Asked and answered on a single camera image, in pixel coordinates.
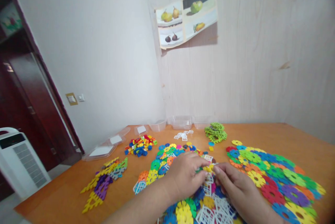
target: hand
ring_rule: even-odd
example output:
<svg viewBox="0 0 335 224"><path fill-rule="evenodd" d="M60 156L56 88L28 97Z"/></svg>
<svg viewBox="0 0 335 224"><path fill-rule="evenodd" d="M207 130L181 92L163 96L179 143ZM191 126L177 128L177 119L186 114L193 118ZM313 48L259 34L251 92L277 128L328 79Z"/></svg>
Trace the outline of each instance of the hand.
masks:
<svg viewBox="0 0 335 224"><path fill-rule="evenodd" d="M210 162L195 152L186 152L173 160L167 174L162 178L169 190L173 203L184 200L195 193L205 181L206 171L196 173L199 167L208 166Z"/></svg>
<svg viewBox="0 0 335 224"><path fill-rule="evenodd" d="M248 175L228 163L214 166L218 183L239 215L248 223L285 223L259 193Z"/></svg>

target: red plastic disc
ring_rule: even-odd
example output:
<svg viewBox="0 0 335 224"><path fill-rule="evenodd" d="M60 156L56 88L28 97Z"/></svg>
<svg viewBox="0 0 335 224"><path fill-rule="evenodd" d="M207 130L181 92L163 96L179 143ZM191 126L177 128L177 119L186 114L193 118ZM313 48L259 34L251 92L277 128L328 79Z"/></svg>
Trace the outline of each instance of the red plastic disc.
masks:
<svg viewBox="0 0 335 224"><path fill-rule="evenodd" d="M271 204L278 203L284 205L286 203L284 196L273 186L264 185L262 186L261 191L264 198L266 198Z"/></svg>
<svg viewBox="0 0 335 224"><path fill-rule="evenodd" d="M237 148L236 147L227 147L226 148L227 152L230 152L231 150L237 150Z"/></svg>
<svg viewBox="0 0 335 224"><path fill-rule="evenodd" d="M273 179L271 179L270 177L265 176L265 175L263 175L263 178L265 179L266 184L269 184L270 186L272 186L272 187L274 187L275 189L278 190L278 186L277 186L277 184L274 182Z"/></svg>

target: wall switch plate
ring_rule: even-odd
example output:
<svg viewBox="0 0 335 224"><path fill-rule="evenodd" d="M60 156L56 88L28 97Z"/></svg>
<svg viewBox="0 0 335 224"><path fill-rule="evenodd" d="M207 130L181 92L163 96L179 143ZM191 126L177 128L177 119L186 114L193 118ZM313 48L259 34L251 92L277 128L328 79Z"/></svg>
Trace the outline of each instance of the wall switch plate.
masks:
<svg viewBox="0 0 335 224"><path fill-rule="evenodd" d="M84 102L85 101L84 94L79 94L77 97L78 97L79 102Z"/></svg>
<svg viewBox="0 0 335 224"><path fill-rule="evenodd" d="M68 94L65 94L66 97L67 97L67 100L69 101L69 104L70 105L77 105L78 104L78 101L76 99L76 96L74 95L74 93L68 93Z"/></svg>

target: purple plastic disc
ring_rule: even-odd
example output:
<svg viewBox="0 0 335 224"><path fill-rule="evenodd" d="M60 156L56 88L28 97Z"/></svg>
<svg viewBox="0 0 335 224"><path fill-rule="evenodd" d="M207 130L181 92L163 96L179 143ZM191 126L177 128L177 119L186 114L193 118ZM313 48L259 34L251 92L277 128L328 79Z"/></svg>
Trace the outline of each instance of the purple plastic disc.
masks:
<svg viewBox="0 0 335 224"><path fill-rule="evenodd" d="M281 190L283 195L290 199L294 204L301 207L307 207L310 205L310 201L307 199L307 197L295 187L290 185L283 185Z"/></svg>

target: plastic container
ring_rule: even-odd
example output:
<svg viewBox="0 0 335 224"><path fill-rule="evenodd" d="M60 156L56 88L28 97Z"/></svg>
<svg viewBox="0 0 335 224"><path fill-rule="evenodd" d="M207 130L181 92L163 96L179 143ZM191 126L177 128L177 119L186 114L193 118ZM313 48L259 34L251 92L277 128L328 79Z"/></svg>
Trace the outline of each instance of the plastic container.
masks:
<svg viewBox="0 0 335 224"><path fill-rule="evenodd" d="M134 128L135 135L143 136L147 134L149 127L147 125L140 125Z"/></svg>
<svg viewBox="0 0 335 224"><path fill-rule="evenodd" d="M210 126L210 123L216 122L216 117L214 115L192 116L192 121L197 129L205 129Z"/></svg>
<svg viewBox="0 0 335 224"><path fill-rule="evenodd" d="M107 158L115 150L116 146L123 143L126 135L130 131L129 127L123 128L118 134L109 137L105 142L97 145L82 157L84 161Z"/></svg>
<svg viewBox="0 0 335 224"><path fill-rule="evenodd" d="M172 116L168 118L168 124L175 130L190 130L192 128L191 116Z"/></svg>
<svg viewBox="0 0 335 224"><path fill-rule="evenodd" d="M161 132L166 127L166 119L159 120L159 121L155 122L154 124L149 124L149 126L150 126L151 130L153 130L154 132Z"/></svg>

